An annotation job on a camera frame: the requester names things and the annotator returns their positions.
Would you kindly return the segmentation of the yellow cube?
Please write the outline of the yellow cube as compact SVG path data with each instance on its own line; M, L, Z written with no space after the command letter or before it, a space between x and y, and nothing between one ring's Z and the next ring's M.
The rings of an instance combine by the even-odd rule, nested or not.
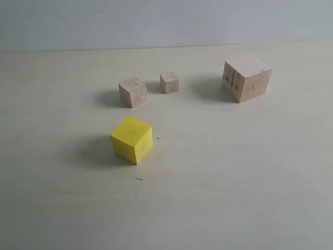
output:
M132 117L110 134L114 152L138 165L153 146L152 126Z

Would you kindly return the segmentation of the small wooden cube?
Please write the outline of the small wooden cube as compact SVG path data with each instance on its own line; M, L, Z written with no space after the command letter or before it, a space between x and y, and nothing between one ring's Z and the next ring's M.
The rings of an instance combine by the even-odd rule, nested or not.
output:
M160 74L160 85L165 94L179 91L180 79L175 72L169 71Z

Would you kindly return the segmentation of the large wooden cube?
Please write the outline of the large wooden cube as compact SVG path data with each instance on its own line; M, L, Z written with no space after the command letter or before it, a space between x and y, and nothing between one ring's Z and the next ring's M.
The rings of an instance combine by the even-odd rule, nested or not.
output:
M265 94L273 68L252 54L225 61L222 87L242 103Z

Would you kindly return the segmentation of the medium wooden cube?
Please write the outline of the medium wooden cube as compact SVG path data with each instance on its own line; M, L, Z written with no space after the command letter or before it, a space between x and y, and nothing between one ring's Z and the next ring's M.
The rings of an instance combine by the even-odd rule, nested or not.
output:
M129 108L145 102L147 100L147 88L141 80L132 76L118 84L121 100L124 101Z

